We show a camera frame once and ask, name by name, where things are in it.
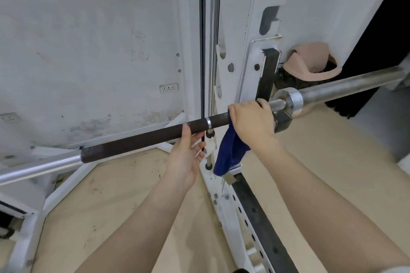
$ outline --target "person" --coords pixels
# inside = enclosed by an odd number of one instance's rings
[[[300,232],[328,272],[410,272],[409,257],[375,223],[280,145],[265,100],[230,105],[229,113],[238,136],[273,177]],[[165,176],[77,273],[152,271],[199,172],[205,143],[195,143],[202,136],[191,135],[189,126],[183,126]]]

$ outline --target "person's left hand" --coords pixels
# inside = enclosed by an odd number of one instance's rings
[[[205,153],[201,151],[205,147],[204,141],[192,147],[202,136],[204,136],[204,132],[191,136],[191,129],[187,124],[184,124],[182,137],[172,147],[167,161],[167,172],[172,177],[181,180],[185,191],[193,186],[199,172],[199,163],[205,157]]]

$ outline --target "person's right hand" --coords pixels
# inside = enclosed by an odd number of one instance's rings
[[[264,99],[258,99],[258,103],[251,100],[228,106],[236,133],[251,149],[266,137],[274,135],[271,107]]]

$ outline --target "gray floor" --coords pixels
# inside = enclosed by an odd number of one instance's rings
[[[349,121],[402,159],[410,153],[410,88],[389,91],[381,87]]]

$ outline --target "cleaning rag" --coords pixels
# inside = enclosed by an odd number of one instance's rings
[[[230,169],[237,167],[243,156],[249,151],[249,146],[241,141],[232,121],[229,119],[229,127],[223,136],[221,145],[219,146],[218,158],[215,162],[214,174],[223,176]]]

